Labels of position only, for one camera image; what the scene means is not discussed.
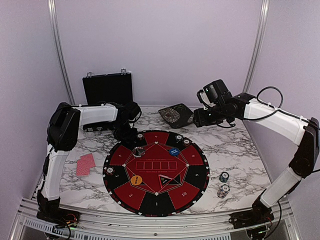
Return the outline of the clear round dealer button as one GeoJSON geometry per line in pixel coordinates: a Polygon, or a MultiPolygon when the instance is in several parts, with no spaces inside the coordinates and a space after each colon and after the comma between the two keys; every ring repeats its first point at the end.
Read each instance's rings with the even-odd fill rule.
{"type": "Polygon", "coordinates": [[[145,155],[145,152],[146,152],[146,150],[143,147],[137,146],[132,150],[132,155],[135,158],[141,158],[142,156],[145,155]]]}

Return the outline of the green 50 chip seat seven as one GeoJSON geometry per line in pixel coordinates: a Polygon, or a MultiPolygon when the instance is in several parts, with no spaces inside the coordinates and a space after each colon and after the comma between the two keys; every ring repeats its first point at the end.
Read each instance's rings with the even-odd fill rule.
{"type": "Polygon", "coordinates": [[[175,139],[176,139],[177,141],[181,141],[181,140],[183,139],[183,137],[182,137],[181,135],[176,135],[176,136],[175,136],[175,139]]]}

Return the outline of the blue small blind button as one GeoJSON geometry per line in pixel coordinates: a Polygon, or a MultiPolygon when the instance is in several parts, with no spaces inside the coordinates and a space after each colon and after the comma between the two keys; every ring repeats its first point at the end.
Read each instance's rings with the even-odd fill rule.
{"type": "Polygon", "coordinates": [[[180,150],[178,148],[171,148],[169,150],[169,154],[171,156],[178,156],[180,154],[180,150]]]}

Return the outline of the orange big blind button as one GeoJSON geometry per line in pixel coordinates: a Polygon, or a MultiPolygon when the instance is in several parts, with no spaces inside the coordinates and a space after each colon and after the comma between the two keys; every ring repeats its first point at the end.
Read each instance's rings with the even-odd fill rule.
{"type": "Polygon", "coordinates": [[[130,179],[130,182],[133,186],[139,186],[142,182],[143,182],[143,179],[141,176],[139,175],[134,175],[132,176],[132,178],[130,179]]]}

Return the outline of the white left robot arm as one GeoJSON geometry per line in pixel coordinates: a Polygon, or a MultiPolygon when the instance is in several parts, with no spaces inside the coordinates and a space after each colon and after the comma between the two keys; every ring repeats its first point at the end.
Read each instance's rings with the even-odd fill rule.
{"type": "Polygon", "coordinates": [[[107,122],[114,129],[115,139],[132,142],[138,132],[134,123],[141,114],[141,108],[133,101],[125,105],[60,103],[47,127],[47,155],[42,168],[42,182],[37,190],[37,217],[58,223],[68,216],[78,215],[76,211],[60,208],[60,181],[65,161],[78,142],[80,127],[107,122]]]}

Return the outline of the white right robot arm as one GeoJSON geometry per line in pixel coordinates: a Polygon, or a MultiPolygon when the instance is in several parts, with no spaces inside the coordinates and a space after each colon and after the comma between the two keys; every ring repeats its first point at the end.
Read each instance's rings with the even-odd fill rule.
{"type": "Polygon", "coordinates": [[[276,202],[291,193],[302,179],[314,173],[320,153],[319,121],[313,117],[307,119],[294,115],[249,93],[232,95],[221,82],[208,84],[196,96],[203,104],[202,108],[193,112],[193,123],[198,128],[218,126],[223,121],[233,127],[235,119],[250,121],[284,136],[298,147],[288,167],[254,201],[252,209],[231,216],[233,222],[244,220],[258,224],[271,212],[276,202]]]}

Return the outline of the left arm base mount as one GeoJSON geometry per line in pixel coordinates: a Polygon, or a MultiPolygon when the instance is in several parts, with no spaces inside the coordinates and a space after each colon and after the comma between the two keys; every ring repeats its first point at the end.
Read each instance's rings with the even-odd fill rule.
{"type": "Polygon", "coordinates": [[[67,226],[76,227],[79,222],[80,213],[78,211],[59,208],[58,212],[54,212],[52,214],[45,214],[38,211],[36,217],[40,220],[54,223],[58,228],[67,226]]]}

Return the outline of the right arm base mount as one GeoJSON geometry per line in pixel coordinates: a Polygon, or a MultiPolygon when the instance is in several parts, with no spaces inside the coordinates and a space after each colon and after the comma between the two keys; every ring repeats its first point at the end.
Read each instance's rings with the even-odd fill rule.
{"type": "Polygon", "coordinates": [[[246,210],[232,213],[228,222],[233,225],[234,229],[240,229],[264,224],[273,221],[274,219],[275,217],[271,212],[267,212],[263,215],[261,213],[254,212],[253,210],[246,210]]]}

